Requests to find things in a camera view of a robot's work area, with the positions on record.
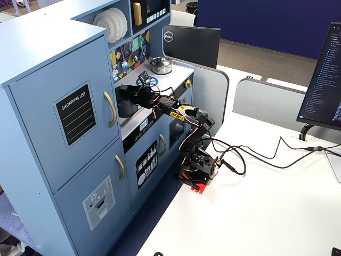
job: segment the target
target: robotic arm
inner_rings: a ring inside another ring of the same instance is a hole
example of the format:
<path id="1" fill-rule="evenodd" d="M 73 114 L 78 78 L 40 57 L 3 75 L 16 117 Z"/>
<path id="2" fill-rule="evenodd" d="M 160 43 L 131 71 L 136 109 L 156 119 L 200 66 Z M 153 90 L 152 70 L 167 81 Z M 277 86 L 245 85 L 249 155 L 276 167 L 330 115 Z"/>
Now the robotic arm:
<path id="1" fill-rule="evenodd" d="M 208 114 L 194 106 L 181 104 L 170 96 L 161 95 L 161 92 L 152 90 L 149 86 L 128 85 L 120 93 L 133 104 L 141 107 L 158 108 L 162 113 L 180 119 L 195 127 L 195 130 L 182 142 L 179 147 L 184 157 L 182 162 L 183 175 L 178 178 L 200 194 L 215 172 L 218 158 L 213 159 L 208 153 L 196 146 L 196 142 L 207 133 L 215 121 Z"/>

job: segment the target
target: blue wall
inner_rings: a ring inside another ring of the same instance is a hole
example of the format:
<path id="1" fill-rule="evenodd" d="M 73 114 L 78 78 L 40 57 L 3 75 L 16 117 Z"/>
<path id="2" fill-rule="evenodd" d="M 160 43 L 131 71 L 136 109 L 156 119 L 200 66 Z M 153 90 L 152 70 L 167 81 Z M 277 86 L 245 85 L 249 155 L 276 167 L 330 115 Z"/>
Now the blue wall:
<path id="1" fill-rule="evenodd" d="M 199 0 L 197 26 L 222 28 L 222 38 L 319 57 L 329 24 L 341 22 L 341 0 Z"/>

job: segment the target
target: light blue cabinet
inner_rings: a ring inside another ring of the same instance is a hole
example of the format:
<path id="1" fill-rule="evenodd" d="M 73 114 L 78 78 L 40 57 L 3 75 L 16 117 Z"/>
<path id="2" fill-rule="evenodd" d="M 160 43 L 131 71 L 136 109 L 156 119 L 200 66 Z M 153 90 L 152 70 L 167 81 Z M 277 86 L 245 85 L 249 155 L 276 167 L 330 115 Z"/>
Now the light blue cabinet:
<path id="1" fill-rule="evenodd" d="M 10 86 L 53 193 L 119 134 L 104 97 L 115 101 L 105 47 L 100 37 Z"/>
<path id="2" fill-rule="evenodd" d="M 169 168 L 169 122 L 162 115 L 125 154 L 132 209 L 136 212 Z"/>
<path id="3" fill-rule="evenodd" d="M 123 168 L 122 141 L 117 140 L 56 194 L 78 255 L 105 255 L 130 222 L 128 177 Z"/>

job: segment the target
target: monitor stand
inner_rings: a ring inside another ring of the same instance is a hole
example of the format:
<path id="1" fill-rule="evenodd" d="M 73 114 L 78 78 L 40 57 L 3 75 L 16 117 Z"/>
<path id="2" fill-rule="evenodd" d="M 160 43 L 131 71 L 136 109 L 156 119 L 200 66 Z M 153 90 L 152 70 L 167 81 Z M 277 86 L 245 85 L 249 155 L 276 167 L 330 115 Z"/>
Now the monitor stand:
<path id="1" fill-rule="evenodd" d="M 334 148 L 330 151 L 341 154 L 341 148 Z M 333 155 L 329 152 L 326 152 L 328 160 L 330 162 L 331 168 L 335 173 L 336 179 L 339 183 L 341 183 L 341 157 Z"/>

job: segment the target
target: oven door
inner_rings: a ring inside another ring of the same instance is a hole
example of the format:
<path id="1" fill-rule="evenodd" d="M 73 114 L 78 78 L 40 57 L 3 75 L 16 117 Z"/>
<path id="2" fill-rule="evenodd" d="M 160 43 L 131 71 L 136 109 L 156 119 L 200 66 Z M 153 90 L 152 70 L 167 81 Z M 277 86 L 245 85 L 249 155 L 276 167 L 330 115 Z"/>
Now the oven door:
<path id="1" fill-rule="evenodd" d="M 133 33 L 136 34 L 168 14 L 171 0 L 131 0 L 131 5 Z"/>

